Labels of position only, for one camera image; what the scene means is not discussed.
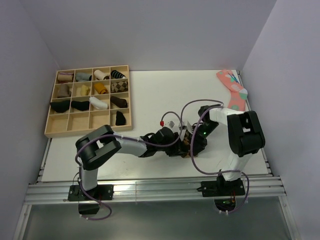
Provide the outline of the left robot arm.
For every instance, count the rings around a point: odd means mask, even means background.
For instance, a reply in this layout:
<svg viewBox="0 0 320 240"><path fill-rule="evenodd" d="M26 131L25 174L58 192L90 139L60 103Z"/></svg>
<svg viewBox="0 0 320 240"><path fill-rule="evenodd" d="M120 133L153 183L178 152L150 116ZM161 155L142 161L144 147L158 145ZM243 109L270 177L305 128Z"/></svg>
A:
<svg viewBox="0 0 320 240"><path fill-rule="evenodd" d="M98 169L115 154L148 158L157 152L169 157L187 155L189 147L180 132L162 127L155 133L139 137L122 136L103 125L75 142L76 162L79 164L79 194L91 200L98 193Z"/></svg>

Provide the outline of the brown argyle sock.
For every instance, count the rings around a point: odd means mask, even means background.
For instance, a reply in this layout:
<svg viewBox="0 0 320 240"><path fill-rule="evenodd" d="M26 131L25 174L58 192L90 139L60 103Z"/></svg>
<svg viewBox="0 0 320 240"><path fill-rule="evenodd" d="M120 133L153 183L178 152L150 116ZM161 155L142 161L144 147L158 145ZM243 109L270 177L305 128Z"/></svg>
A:
<svg viewBox="0 0 320 240"><path fill-rule="evenodd" d="M185 129L183 139L181 141L181 151L182 151L182 158L190 158L191 157L191 140L192 140L193 134L189 132L188 129ZM197 157L198 156L198 146L196 139L193 141L193 156Z"/></svg>

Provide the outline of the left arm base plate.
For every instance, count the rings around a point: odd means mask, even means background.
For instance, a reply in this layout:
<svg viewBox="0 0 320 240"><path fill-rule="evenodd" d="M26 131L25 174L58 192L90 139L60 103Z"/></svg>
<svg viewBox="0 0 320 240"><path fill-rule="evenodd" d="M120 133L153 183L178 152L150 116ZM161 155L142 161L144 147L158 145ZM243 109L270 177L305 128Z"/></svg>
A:
<svg viewBox="0 0 320 240"><path fill-rule="evenodd" d="M109 201L113 199L114 186L112 184L98 184L95 188L86 191L86 193L99 201ZM79 185L71 185L67 197L68 202L91 201L92 199L85 195ZM100 210L100 203L79 203L78 212L81 215L93 216Z"/></svg>

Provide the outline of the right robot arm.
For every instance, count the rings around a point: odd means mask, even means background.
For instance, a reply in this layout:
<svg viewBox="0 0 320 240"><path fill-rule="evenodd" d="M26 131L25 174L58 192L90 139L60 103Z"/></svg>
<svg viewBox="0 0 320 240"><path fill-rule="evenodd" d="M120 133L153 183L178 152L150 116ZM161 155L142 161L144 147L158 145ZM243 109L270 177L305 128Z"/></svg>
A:
<svg viewBox="0 0 320 240"><path fill-rule="evenodd" d="M227 164L219 170L214 181L202 183L197 190L205 197L227 195L243 196L244 189L241 175L249 159L265 146L265 136L255 111L238 111L221 105L205 105L199 111L199 120L194 128L190 142L191 161L200 145L196 137L205 140L218 125L225 125L228 133L230 154Z"/></svg>

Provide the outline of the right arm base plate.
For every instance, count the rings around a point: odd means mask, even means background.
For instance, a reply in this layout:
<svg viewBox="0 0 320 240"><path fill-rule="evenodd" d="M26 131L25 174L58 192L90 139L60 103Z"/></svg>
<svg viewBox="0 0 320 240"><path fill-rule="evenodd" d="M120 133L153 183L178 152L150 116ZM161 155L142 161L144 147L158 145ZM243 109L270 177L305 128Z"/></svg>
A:
<svg viewBox="0 0 320 240"><path fill-rule="evenodd" d="M225 181L224 178L218 177L213 181L202 181L200 187L196 189L204 198L224 197L216 199L214 204L220 211L233 211L236 208L236 196L246 194L242 180Z"/></svg>

